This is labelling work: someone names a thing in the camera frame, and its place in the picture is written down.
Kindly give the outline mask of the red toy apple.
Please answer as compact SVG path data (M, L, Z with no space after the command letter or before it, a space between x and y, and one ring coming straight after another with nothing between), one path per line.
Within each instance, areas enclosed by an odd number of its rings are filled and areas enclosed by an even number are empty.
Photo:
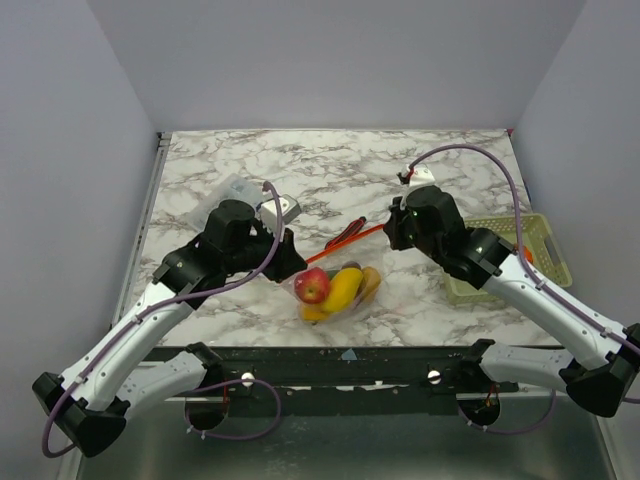
M314 267L298 274L294 279L294 293L306 304L320 304L330 292L330 278L325 270Z

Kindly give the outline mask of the clear zip top bag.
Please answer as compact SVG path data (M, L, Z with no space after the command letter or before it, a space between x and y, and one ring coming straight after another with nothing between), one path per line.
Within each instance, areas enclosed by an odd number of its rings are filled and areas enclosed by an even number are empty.
M305 270L283 283L298 318L306 324L364 319L383 285L386 246L377 225L309 258Z

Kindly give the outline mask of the yellow toy mango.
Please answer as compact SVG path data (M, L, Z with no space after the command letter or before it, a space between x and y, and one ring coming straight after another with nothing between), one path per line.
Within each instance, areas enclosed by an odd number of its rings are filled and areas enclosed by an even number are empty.
M321 303L321 310L329 314L345 310L356 298L362 279L362 270L341 269L330 281L330 292Z

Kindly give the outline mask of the dark brown toy mushroom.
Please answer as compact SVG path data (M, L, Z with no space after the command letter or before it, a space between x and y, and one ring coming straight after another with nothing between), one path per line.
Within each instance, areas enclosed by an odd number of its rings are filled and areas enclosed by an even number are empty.
M362 267L358 262L350 261L342 265L341 269L357 269L361 270Z

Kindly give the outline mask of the yellow toy bell pepper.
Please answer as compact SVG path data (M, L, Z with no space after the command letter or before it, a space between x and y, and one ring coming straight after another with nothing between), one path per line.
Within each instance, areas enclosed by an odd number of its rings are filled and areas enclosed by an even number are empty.
M319 323L330 318L330 314L308 305L301 305L299 309L300 318L305 322Z

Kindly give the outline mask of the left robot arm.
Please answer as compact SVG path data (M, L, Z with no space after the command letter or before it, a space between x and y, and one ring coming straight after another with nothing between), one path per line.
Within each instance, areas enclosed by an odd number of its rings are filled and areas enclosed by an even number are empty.
M258 207L221 201L200 233L164 257L139 299L95 347L62 373L44 372L35 380L32 390L48 415L45 427L58 427L91 458L143 410L178 394L209 395L221 388L223 360L203 343L149 370L138 366L209 297L234 289L232 276L264 275L280 283L304 270L286 226L299 213L289 196Z

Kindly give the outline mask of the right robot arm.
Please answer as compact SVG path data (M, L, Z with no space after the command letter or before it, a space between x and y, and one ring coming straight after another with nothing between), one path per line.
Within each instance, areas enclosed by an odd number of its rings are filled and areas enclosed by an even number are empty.
M478 341L460 379L480 392L502 382L567 394L584 410L613 417L639 373L639 328L586 307L521 259L487 228L465 225L451 195L436 186L392 200L383 227L390 246L429 257L450 276L505 301L555 338L557 350Z

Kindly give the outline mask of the red black utility knife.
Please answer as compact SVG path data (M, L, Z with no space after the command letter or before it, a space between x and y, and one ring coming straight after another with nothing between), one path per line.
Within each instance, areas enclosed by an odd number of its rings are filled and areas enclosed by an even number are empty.
M338 245L351 238L352 236L358 234L366 225L366 222L367 219L365 216L360 216L357 219L351 221L341 233L339 233L337 236L335 236L325 244L324 249L328 250L331 247Z

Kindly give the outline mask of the orange toy pumpkin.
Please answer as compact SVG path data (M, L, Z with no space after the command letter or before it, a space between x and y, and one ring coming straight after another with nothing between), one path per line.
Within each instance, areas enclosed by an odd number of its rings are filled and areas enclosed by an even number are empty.
M532 252L529 250L529 248L528 248L528 247L526 247L526 246L524 246L524 247L523 247L523 252L524 252L524 256L525 256L526 260L527 260L529 263L533 263L533 262L534 262L533 254L532 254Z

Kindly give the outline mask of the black mounting rail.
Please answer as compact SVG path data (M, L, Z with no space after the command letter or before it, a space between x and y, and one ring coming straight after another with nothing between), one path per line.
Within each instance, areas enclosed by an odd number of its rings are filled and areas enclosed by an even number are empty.
M213 367L182 395L231 417L454 415L458 398L515 392L479 367L471 347L214 347Z

